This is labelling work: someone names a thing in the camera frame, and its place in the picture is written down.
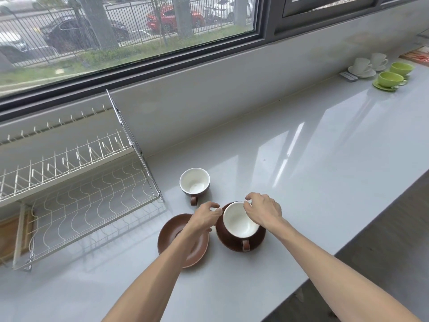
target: hand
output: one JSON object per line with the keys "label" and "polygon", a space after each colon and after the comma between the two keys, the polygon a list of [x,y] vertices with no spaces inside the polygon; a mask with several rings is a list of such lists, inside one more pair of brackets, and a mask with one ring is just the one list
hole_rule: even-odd
{"label": "hand", "polygon": [[268,195],[251,192],[246,195],[246,200],[250,199],[252,204],[244,202],[247,215],[255,223],[271,231],[272,225],[282,218],[282,207]]}
{"label": "hand", "polygon": [[198,236],[205,230],[210,229],[216,224],[217,219],[222,215],[222,209],[219,208],[219,204],[216,202],[208,201],[200,205],[195,213],[186,224],[191,232],[198,234]]}

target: green cup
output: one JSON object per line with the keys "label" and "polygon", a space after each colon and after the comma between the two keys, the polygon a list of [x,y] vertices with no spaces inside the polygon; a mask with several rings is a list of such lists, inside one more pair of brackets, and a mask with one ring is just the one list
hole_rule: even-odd
{"label": "green cup", "polygon": [[404,77],[397,73],[385,71],[378,75],[378,83],[383,87],[393,87],[404,81]]}
{"label": "green cup", "polygon": [[397,73],[401,76],[407,75],[413,70],[414,70],[414,66],[404,62],[394,62],[389,68],[390,72]]}

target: white saucer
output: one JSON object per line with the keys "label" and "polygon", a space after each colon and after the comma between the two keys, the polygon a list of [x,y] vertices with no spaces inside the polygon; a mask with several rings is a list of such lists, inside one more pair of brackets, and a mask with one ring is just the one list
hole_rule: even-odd
{"label": "white saucer", "polygon": [[371,71],[369,71],[369,73],[366,75],[357,75],[352,71],[352,68],[353,66],[348,67],[347,71],[349,71],[352,75],[356,75],[358,78],[370,78],[370,77],[374,77],[377,74],[375,70],[371,69]]}
{"label": "white saucer", "polygon": [[386,64],[385,64],[385,65],[383,65],[383,66],[379,66],[379,67],[378,67],[377,69],[375,69],[375,70],[376,70],[376,72],[386,70]]}

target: floor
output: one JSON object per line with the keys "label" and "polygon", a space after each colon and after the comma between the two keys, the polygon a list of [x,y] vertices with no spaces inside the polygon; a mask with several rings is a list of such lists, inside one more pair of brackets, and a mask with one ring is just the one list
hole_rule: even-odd
{"label": "floor", "polygon": [[[429,321],[429,172],[336,255]],[[263,322],[339,321],[307,280]]]}

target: brown cup handle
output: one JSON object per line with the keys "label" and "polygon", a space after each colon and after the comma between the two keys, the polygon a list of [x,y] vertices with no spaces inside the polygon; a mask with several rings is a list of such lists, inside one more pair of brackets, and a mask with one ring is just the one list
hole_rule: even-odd
{"label": "brown cup handle", "polygon": [[198,204],[198,198],[195,195],[190,196],[190,205],[196,206]]}
{"label": "brown cup handle", "polygon": [[243,246],[243,252],[249,252],[250,251],[250,244],[248,239],[242,240],[242,246]]}

